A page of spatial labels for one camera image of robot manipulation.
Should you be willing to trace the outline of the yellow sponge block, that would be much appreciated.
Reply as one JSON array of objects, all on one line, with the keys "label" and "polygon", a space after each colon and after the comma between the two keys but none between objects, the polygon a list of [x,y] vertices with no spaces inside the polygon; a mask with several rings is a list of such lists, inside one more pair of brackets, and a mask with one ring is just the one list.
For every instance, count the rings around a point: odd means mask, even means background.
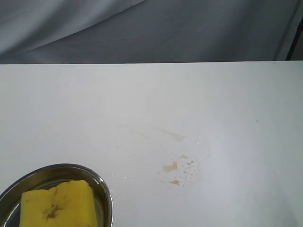
[{"label": "yellow sponge block", "polygon": [[22,193],[21,227],[96,227],[94,193],[84,181]]}]

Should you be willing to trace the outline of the grey fabric backdrop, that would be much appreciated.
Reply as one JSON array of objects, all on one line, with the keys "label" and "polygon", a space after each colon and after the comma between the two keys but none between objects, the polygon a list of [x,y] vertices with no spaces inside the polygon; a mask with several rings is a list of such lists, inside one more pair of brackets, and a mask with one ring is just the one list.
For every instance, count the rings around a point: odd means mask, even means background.
[{"label": "grey fabric backdrop", "polygon": [[2,64],[274,61],[300,0],[3,0]]}]

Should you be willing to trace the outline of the stainless steel round tray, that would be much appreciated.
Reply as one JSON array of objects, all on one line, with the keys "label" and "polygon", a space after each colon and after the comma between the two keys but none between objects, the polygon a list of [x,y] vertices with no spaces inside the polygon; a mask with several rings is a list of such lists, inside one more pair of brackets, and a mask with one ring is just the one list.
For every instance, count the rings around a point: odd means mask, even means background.
[{"label": "stainless steel round tray", "polygon": [[113,225],[113,201],[104,180],[93,170],[77,164],[44,166],[21,177],[0,195],[0,225],[18,227],[20,223],[21,194],[36,189],[50,189],[70,180],[85,180],[94,191],[99,227]]}]

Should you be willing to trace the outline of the amber liquid spill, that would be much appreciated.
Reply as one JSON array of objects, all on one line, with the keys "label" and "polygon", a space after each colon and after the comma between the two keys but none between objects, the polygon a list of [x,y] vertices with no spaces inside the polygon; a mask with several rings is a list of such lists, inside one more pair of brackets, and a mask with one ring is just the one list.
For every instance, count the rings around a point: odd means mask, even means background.
[{"label": "amber liquid spill", "polygon": [[150,124],[108,124],[106,148],[113,168],[109,176],[125,181],[128,189],[159,183],[182,189],[202,179],[203,165],[211,155],[211,141]]}]

